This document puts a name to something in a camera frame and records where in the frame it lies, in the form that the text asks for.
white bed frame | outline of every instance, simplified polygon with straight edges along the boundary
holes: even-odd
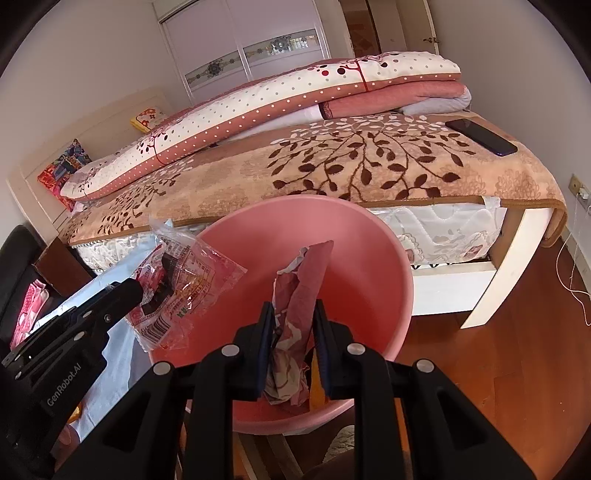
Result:
[[[158,106],[171,113],[157,89],[143,90],[114,102],[61,130],[23,159],[7,183],[23,214],[49,244],[69,218],[69,212],[37,181],[37,175],[74,138],[92,159],[109,155],[141,136],[129,119]],[[505,300],[530,262],[546,230],[552,209],[508,209],[501,234],[492,245],[490,261],[413,270],[413,315],[466,312],[461,328],[484,325]]]

plastic bag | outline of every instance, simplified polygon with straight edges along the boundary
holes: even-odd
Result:
[[[150,220],[158,246],[135,271],[142,303],[127,315],[145,351],[187,346],[193,319],[246,273],[236,262],[187,232]]]

decorative glass panel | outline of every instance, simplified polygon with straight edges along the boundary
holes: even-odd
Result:
[[[240,69],[244,71],[242,60],[238,51],[233,51],[228,55],[224,55],[218,59],[212,60],[205,65],[201,65],[192,72],[185,75],[187,83],[191,89],[194,89],[199,84],[208,81],[218,75],[230,73],[233,70]]]
[[[320,49],[316,30],[304,30],[255,43],[246,47],[244,53],[246,54],[248,63],[252,63],[253,61],[263,60],[273,55],[304,50],[305,48],[312,50]]]

black smartphone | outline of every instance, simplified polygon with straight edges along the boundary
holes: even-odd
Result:
[[[445,122],[445,125],[446,127],[473,139],[474,142],[482,145],[484,148],[500,157],[510,155],[517,151],[517,147],[511,142],[499,137],[496,133],[491,132],[487,128],[484,128],[467,118],[450,120],[449,122]]]

white cable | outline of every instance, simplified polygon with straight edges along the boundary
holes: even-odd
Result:
[[[577,224],[577,204],[579,203],[579,194],[577,194],[576,198],[575,198],[576,203],[574,204],[574,221],[573,221],[573,230],[574,227]],[[589,209],[591,209],[591,205],[589,205],[589,207],[587,207],[587,210],[585,211],[586,214],[589,213]],[[579,244],[577,243],[577,247],[575,247],[575,253],[573,255],[573,270],[570,274],[570,287],[567,287],[563,281],[562,278],[560,278],[560,273],[558,273],[558,259],[560,258],[560,254],[562,253],[562,250],[564,250],[564,247],[566,247],[567,242],[570,240],[570,237],[573,235],[572,231],[569,232],[568,237],[566,238],[566,240],[564,241],[564,243],[562,244],[562,247],[560,247],[560,251],[558,252],[558,256],[556,257],[556,276],[558,277],[558,280],[560,282],[560,284],[564,287],[565,290],[568,290],[570,292],[570,294],[573,296],[573,298],[578,301],[581,304],[581,307],[583,308],[583,317],[585,319],[585,325],[587,325],[588,327],[591,327],[591,323],[589,323],[587,321],[587,312],[585,311],[585,305],[583,304],[583,302],[575,295],[575,293],[582,293],[584,295],[587,295],[589,297],[589,299],[591,300],[591,295],[583,290],[573,290],[572,286],[573,286],[573,276],[574,276],[574,268],[576,266],[575,262],[575,258],[576,258],[576,252],[577,249],[579,247]]]

